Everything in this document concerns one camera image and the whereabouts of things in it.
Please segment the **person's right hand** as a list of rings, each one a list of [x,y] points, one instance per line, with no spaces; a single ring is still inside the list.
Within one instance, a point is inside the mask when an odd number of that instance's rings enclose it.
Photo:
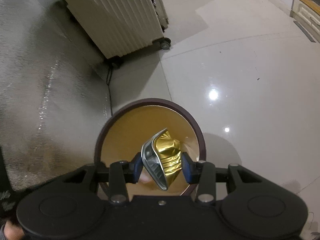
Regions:
[[[25,234],[19,225],[13,224],[10,220],[1,227],[1,239],[3,240],[22,240]]]

